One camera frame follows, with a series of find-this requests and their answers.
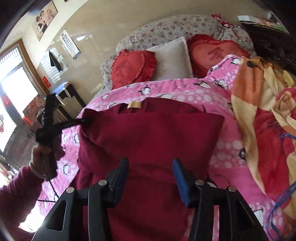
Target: pink quilt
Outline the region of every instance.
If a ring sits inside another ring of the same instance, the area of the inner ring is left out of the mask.
[[[225,122],[210,160],[210,178],[219,188],[234,185],[246,199],[266,230],[265,223],[274,202],[265,196],[253,180],[244,160],[244,147],[231,108],[231,88],[239,68],[240,58],[226,56],[222,62],[211,68],[204,79],[177,79],[154,82],[135,83],[111,90],[104,95],[95,96],[86,108],[97,111],[106,110],[119,103],[142,101],[146,97],[169,98],[189,103],[208,113],[220,114]],[[60,195],[75,177],[79,139],[79,127],[63,131],[62,146],[66,155],[58,162],[58,177],[52,183]],[[40,199],[54,199],[54,193],[48,182],[43,183]],[[42,215],[46,215],[52,203],[38,203]],[[184,239],[188,237],[192,223],[192,215],[188,217],[188,229]],[[218,240],[219,212],[215,210],[213,240]],[[277,210],[273,223],[281,230],[283,217]]]

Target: hand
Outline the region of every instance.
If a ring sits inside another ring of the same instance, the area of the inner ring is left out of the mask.
[[[58,140],[54,140],[54,157],[56,161],[60,160],[65,155],[63,147],[61,146],[61,138],[58,138]],[[41,175],[44,175],[42,154],[48,155],[51,152],[52,149],[44,145],[37,145],[32,150],[31,166]]]

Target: red sign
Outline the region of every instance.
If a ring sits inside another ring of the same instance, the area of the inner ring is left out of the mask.
[[[6,106],[6,107],[8,107],[9,105],[10,105],[10,99],[8,98],[8,96],[7,95],[3,95],[2,96],[2,101],[3,101],[3,104]]]
[[[48,79],[45,76],[43,77],[43,82],[47,88],[51,87],[50,82],[48,81]]]

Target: window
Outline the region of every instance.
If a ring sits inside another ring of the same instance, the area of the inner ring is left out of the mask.
[[[13,47],[0,59],[1,97],[7,96],[19,116],[23,118],[23,110],[36,97],[37,90],[43,94],[28,71],[19,46]],[[16,123],[21,121],[20,117],[16,120],[16,115],[12,115],[11,111],[0,100],[0,150],[2,152],[17,126]]]
[[[4,108],[2,101],[0,100],[0,150],[4,151],[5,146],[16,128],[16,124],[11,119],[6,109]]]
[[[23,110],[36,97],[38,92],[26,75],[23,67],[20,67],[2,81],[2,88],[23,118]]]
[[[56,48],[52,48],[49,50],[56,58],[60,56],[59,52]],[[61,74],[65,73],[68,70],[68,66],[62,60],[61,63],[64,67],[63,71],[59,72],[56,67],[51,66],[50,58],[49,58],[49,51],[46,51],[43,58],[41,59],[40,63],[43,66],[45,72],[47,73],[48,77],[50,78],[51,82],[54,84],[61,79]]]

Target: wall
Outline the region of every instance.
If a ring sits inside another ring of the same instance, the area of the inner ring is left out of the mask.
[[[87,1],[88,0],[69,0],[65,3],[64,0],[53,0],[58,14],[48,26],[40,42],[32,27],[36,15],[32,15],[29,12],[26,13],[12,29],[1,50],[4,50],[9,45],[22,38],[28,55],[34,67],[37,68],[52,39],[66,21]]]
[[[232,23],[238,22],[238,15],[266,16],[252,0],[89,0],[65,23],[49,46],[49,49],[55,48],[64,56],[68,66],[68,70],[60,74],[60,79],[52,83],[52,88],[70,81],[88,103],[102,84],[101,64],[116,53],[116,45],[126,35],[147,23],[169,16],[210,16],[219,12]],[[63,29],[67,30],[81,51],[75,60],[71,59],[59,40]],[[48,77],[41,64],[37,72],[41,77]]]
[[[25,48],[31,58],[32,63],[35,68],[38,67],[40,60],[47,50],[50,42],[56,36],[61,27],[65,22],[83,5],[87,0],[69,0],[64,2],[64,0],[54,0],[53,1],[58,14],[48,26],[40,42],[38,41],[34,29],[32,27],[33,22],[28,26],[28,28],[23,33],[22,39],[25,45]]]

